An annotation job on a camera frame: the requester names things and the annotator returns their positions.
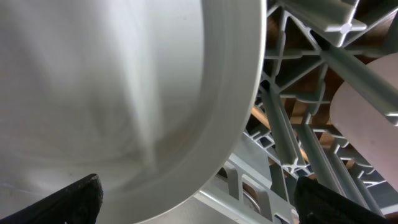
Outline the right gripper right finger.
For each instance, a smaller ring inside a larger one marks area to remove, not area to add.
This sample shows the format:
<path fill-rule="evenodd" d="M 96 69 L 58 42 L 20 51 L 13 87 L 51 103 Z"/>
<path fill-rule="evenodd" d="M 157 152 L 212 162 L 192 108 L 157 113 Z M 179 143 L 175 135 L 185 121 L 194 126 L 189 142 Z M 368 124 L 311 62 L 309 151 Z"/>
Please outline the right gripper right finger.
<path fill-rule="evenodd" d="M 294 192 L 300 224 L 391 224 L 392 222 L 308 177 Z"/>

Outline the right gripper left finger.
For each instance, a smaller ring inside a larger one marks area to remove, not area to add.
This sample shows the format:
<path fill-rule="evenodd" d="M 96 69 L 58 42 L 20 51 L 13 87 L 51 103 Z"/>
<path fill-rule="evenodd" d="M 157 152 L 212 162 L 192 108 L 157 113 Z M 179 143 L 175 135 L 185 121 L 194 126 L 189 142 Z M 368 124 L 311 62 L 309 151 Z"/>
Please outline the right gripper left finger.
<path fill-rule="evenodd" d="M 28 207 L 1 219 L 1 224 L 95 224 L 103 203 L 97 174 L 60 189 Z"/>

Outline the pink cup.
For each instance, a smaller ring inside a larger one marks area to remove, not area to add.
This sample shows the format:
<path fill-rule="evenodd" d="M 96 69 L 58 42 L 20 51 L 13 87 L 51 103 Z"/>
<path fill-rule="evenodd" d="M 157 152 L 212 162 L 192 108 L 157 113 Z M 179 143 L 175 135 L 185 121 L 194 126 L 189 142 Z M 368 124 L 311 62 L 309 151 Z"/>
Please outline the pink cup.
<path fill-rule="evenodd" d="M 397 188 L 397 54 L 367 65 L 354 56 L 332 60 L 344 83 L 330 106 L 334 127 Z"/>

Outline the grey plate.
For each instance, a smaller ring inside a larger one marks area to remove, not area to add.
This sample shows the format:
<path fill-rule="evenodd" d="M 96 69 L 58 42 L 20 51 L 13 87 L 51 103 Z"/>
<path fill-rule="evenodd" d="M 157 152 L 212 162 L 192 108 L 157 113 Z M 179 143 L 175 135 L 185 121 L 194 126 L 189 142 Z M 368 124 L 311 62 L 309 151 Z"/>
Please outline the grey plate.
<path fill-rule="evenodd" d="M 239 142 L 265 1 L 1 2 L 1 216 L 89 175 L 98 223 L 195 195 Z"/>

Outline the grey dishwasher rack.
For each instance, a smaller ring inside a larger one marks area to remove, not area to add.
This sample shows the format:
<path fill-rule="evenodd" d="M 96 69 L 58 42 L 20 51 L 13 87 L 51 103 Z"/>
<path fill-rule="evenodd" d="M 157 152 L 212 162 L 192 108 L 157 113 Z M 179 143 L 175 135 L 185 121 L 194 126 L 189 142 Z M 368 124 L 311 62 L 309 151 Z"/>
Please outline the grey dishwasher rack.
<path fill-rule="evenodd" d="M 349 151 L 333 126 L 310 122 L 330 102 L 324 76 L 332 60 L 352 56 L 350 43 L 397 12 L 396 1 L 383 1 L 356 20 L 357 7 L 357 1 L 201 2 L 206 65 L 217 65 L 225 54 L 223 72 L 233 79 L 209 139 L 168 186 L 150 193 L 158 205 L 178 200 L 161 220 L 292 223 L 301 172 L 384 214 L 369 192 L 376 169 Z M 251 114 L 253 106 L 270 129 Z"/>

